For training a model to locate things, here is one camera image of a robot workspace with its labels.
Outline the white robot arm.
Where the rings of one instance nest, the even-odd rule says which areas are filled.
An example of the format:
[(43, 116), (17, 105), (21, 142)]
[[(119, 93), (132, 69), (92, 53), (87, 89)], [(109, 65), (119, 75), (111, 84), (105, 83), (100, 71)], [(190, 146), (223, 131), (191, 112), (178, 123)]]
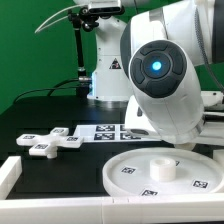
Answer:
[(182, 0), (128, 23), (115, 11), (146, 0), (75, 2), (83, 28), (96, 32), (90, 100), (126, 103), (134, 136), (224, 146), (224, 86), (202, 90), (195, 71), (224, 62), (224, 0)]

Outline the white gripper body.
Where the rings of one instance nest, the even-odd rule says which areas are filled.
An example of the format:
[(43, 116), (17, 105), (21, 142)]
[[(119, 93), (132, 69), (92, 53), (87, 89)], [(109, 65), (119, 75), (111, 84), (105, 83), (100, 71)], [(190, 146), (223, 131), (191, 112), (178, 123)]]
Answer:
[(224, 146), (224, 113), (205, 112), (199, 91), (176, 92), (162, 98), (137, 91), (127, 106), (125, 129), (134, 136), (175, 145)]

